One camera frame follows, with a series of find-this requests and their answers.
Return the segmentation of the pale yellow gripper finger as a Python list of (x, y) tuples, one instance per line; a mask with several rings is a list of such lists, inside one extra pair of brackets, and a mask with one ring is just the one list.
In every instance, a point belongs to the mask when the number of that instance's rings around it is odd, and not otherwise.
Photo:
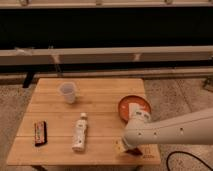
[(114, 147), (117, 154), (124, 154), (126, 152), (124, 144), (121, 140), (116, 140), (114, 143)]

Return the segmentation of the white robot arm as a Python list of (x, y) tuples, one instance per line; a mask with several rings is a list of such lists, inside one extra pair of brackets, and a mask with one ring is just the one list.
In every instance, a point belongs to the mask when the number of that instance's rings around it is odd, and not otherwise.
[(148, 144), (213, 145), (213, 108), (156, 122), (138, 110), (130, 116), (115, 149), (118, 154), (138, 155), (138, 148)]

